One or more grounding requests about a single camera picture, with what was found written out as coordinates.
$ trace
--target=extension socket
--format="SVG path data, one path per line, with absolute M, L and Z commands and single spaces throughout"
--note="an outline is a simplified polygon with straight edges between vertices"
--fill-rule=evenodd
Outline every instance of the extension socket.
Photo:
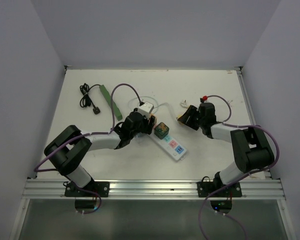
M 159 139 L 154 133 L 151 133 L 149 138 L 151 138 L 159 147 L 161 147 L 170 157 L 176 162 L 183 160 L 187 149 L 181 145 L 174 137 L 170 134 L 165 136 L 163 139 Z

